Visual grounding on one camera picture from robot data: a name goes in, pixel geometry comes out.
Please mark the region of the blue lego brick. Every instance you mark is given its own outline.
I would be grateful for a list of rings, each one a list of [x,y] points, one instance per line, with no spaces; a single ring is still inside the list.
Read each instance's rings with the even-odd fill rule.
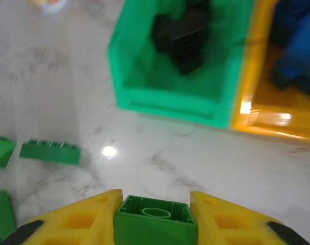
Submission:
[[[310,0],[279,0],[275,6],[270,41],[287,45],[301,21],[310,14]]]
[[[287,45],[284,58],[287,66],[310,78],[310,14],[300,22]]]

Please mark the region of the dark green long lego brick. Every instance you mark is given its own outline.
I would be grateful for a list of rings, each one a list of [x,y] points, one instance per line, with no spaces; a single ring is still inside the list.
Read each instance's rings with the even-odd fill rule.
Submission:
[[[78,165],[80,154],[80,147],[74,144],[30,139],[22,144],[19,157],[52,163]]]

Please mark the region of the green curved lego brick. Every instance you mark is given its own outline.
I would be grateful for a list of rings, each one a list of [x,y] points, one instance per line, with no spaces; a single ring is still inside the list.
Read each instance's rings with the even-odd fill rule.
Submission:
[[[6,168],[15,147],[15,141],[0,137],[0,169]]]

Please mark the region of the green plastic bin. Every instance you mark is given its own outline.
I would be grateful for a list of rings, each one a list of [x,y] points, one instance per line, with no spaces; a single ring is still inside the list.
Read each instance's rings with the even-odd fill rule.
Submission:
[[[109,44],[109,62],[119,107],[229,126],[256,0],[210,0],[210,36],[203,64],[182,76],[151,38],[157,14],[182,16],[186,0],[125,0]]]

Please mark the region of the black lego brick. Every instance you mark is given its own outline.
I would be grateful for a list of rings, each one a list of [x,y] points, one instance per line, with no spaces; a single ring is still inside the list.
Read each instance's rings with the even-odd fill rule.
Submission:
[[[157,52],[200,50],[209,37],[209,22],[209,14],[193,10],[176,20],[169,14],[157,14],[151,29]]]
[[[191,73],[204,63],[202,49],[176,48],[168,53],[181,76]]]
[[[212,0],[186,0],[187,9],[196,11],[206,17],[206,21],[211,20]]]

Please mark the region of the bright green studded lego brick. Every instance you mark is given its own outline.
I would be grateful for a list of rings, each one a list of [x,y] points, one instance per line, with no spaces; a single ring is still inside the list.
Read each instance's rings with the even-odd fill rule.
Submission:
[[[16,230],[10,195],[6,191],[0,191],[0,242]]]

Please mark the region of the orange plastic bin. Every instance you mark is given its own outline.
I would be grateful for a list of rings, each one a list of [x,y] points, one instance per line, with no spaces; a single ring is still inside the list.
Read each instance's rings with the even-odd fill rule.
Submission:
[[[310,142],[310,97],[298,88],[279,90],[270,82],[282,49],[269,44],[278,0],[255,0],[231,127],[248,133]]]

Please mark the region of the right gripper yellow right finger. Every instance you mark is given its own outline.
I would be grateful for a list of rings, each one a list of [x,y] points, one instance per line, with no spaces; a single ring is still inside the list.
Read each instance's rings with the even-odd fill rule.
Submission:
[[[198,245],[310,245],[282,222],[201,191],[190,192]]]

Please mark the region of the small green square lego brick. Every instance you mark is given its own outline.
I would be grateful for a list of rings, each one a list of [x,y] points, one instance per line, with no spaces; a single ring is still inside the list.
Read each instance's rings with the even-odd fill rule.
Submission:
[[[114,214],[115,245],[197,245],[188,204],[129,195]]]

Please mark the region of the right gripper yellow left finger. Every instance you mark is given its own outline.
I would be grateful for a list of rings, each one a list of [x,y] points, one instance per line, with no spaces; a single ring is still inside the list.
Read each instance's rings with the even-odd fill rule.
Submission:
[[[115,245],[114,214],[123,202],[112,189],[29,220],[1,245]]]

